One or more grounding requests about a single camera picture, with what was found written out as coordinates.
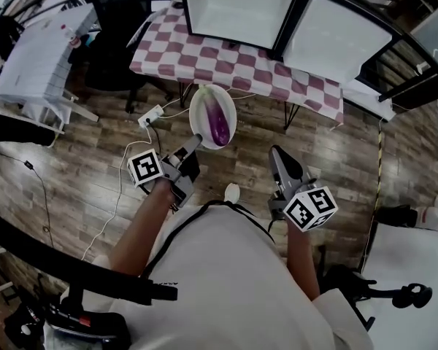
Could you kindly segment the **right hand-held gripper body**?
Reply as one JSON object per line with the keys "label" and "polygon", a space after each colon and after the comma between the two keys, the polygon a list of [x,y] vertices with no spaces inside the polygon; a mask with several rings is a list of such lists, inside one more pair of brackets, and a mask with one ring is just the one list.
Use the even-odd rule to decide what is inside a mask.
{"label": "right hand-held gripper body", "polygon": [[272,220],[288,220],[301,232],[319,228],[339,210],[329,188],[316,178],[278,182],[277,187],[268,201]]}

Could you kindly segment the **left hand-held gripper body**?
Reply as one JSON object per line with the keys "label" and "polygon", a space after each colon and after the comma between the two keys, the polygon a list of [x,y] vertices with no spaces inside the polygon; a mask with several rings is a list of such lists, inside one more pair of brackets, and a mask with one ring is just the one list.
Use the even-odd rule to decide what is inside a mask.
{"label": "left hand-held gripper body", "polygon": [[164,158],[150,149],[131,157],[127,167],[134,186],[147,195],[157,179],[170,181],[177,208],[182,208],[192,196],[193,183],[200,173],[196,152],[189,152],[184,147]]}

